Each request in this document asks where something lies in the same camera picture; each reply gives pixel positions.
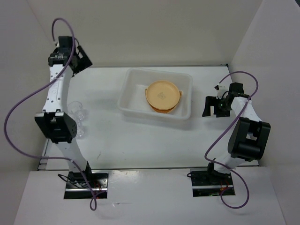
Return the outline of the clear glass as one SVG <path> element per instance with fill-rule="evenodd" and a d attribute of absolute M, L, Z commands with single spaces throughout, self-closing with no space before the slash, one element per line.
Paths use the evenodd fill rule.
<path fill-rule="evenodd" d="M 83 126 L 82 122 L 78 119 L 78 117 L 76 115 L 73 116 L 73 119 L 75 120 L 76 125 L 77 125 L 76 137 L 82 138 L 85 134 L 85 127 Z"/>
<path fill-rule="evenodd" d="M 85 111 L 83 105 L 79 101 L 73 101 L 67 106 L 68 112 L 75 115 L 78 119 L 83 120 L 85 118 Z"/>

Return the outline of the round tan plate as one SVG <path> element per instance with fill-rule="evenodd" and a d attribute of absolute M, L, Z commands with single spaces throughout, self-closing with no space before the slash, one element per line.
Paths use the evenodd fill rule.
<path fill-rule="evenodd" d="M 175 84 L 165 80 L 155 81 L 145 91 L 147 102 L 159 110 L 174 108 L 180 101 L 180 91 Z"/>

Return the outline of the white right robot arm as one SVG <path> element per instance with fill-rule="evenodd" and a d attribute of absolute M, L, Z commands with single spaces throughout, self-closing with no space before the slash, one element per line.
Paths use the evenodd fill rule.
<path fill-rule="evenodd" d="M 271 126 L 262 121 L 256 114 L 250 96 L 244 93 L 243 84 L 234 82 L 229 88 L 217 84 L 217 95 L 205 98 L 203 117 L 213 114 L 217 117 L 228 117 L 233 111 L 236 124 L 229 138 L 227 153 L 213 159 L 207 166 L 206 181 L 218 183 L 221 178 L 229 176 L 230 171 L 244 162 L 252 162 L 262 158 Z"/>

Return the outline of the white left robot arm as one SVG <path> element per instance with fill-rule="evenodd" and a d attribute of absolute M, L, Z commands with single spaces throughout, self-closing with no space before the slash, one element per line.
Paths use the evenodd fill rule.
<path fill-rule="evenodd" d="M 67 159 L 69 175 L 67 181 L 82 187 L 93 183 L 93 175 L 88 161 L 83 157 L 76 141 L 78 126 L 75 119 L 68 114 L 68 89 L 74 75 L 92 65 L 75 39 L 60 36 L 58 45 L 48 58 L 50 83 L 45 105 L 36 113 L 35 122 L 47 139 L 61 151 Z"/>

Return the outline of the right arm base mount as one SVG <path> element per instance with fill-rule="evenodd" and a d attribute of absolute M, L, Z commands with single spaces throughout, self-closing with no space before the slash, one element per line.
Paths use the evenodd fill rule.
<path fill-rule="evenodd" d="M 235 195 L 231 174 L 223 177 L 208 174 L 206 168 L 190 169 L 187 174 L 192 184 L 193 197 L 212 197 L 223 195 Z"/>

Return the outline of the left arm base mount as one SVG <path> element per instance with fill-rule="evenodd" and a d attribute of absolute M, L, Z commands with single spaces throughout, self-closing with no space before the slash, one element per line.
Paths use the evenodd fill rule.
<path fill-rule="evenodd" d="M 81 175 L 75 177 L 69 173 L 68 175 L 58 174 L 58 177 L 66 183 L 64 199 L 91 199 L 92 193 L 97 199 L 107 198 L 109 174 L 106 172 L 92 171 L 88 180 L 92 192 Z"/>

